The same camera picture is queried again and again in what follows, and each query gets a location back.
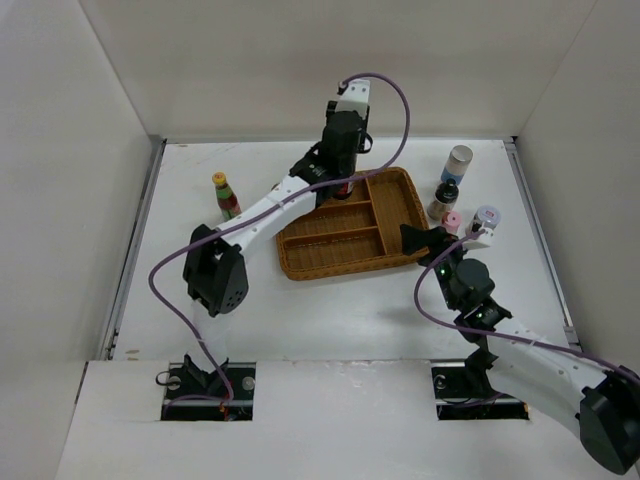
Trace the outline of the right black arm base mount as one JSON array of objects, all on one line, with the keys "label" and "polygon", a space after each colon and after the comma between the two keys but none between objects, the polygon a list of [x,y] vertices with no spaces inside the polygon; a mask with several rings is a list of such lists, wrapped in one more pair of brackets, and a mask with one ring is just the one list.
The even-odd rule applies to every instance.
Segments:
[{"label": "right black arm base mount", "polygon": [[495,356],[478,348],[465,360],[431,364],[436,415],[441,421],[524,420],[528,406],[495,391],[486,375]]}]

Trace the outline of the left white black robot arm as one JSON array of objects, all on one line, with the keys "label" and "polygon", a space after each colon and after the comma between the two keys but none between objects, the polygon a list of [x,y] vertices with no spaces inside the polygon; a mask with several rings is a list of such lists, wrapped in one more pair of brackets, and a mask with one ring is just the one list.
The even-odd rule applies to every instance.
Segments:
[{"label": "left white black robot arm", "polygon": [[196,314],[228,314],[249,291],[246,263],[256,248],[330,199],[346,199],[357,157],[371,141],[367,100],[327,105],[321,139],[261,200],[215,228],[193,231],[183,269]]}]

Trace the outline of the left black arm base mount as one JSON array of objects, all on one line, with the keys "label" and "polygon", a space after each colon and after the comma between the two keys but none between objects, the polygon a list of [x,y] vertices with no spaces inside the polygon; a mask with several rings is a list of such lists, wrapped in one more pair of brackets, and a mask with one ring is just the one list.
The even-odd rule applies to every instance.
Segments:
[{"label": "left black arm base mount", "polygon": [[185,354],[155,377],[163,389],[162,421],[236,422],[253,418],[257,365],[225,360],[221,371],[232,392],[216,370],[207,371]]}]

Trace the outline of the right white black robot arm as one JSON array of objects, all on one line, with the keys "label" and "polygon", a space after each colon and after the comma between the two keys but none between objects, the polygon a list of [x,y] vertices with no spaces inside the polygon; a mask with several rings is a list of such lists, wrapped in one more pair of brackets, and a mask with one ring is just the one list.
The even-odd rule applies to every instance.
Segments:
[{"label": "right white black robot arm", "polygon": [[463,238],[443,227],[403,224],[402,252],[418,251],[434,273],[447,307],[457,312],[449,328],[477,350],[466,361],[464,384],[473,394],[491,391],[520,400],[574,434],[601,467],[626,474],[639,460],[639,376],[596,356],[550,344],[492,297],[487,266],[469,258]]}]

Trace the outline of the yellow cap red sauce bottle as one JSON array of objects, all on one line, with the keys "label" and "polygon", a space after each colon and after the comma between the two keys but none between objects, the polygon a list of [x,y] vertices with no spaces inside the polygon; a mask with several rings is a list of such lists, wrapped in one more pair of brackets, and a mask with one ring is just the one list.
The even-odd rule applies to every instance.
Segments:
[{"label": "yellow cap red sauce bottle", "polygon": [[227,181],[223,172],[212,175],[212,182],[216,191],[216,199],[219,209],[225,220],[231,220],[239,216],[242,211],[237,196]]}]

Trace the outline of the black cap clear sauce bottle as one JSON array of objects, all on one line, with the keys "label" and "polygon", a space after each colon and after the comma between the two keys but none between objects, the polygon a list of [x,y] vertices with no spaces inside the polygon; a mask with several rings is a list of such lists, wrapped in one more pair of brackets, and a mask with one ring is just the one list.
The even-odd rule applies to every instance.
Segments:
[{"label": "black cap clear sauce bottle", "polygon": [[336,200],[347,200],[352,195],[353,185],[354,183],[352,181],[337,185],[333,198]]}]

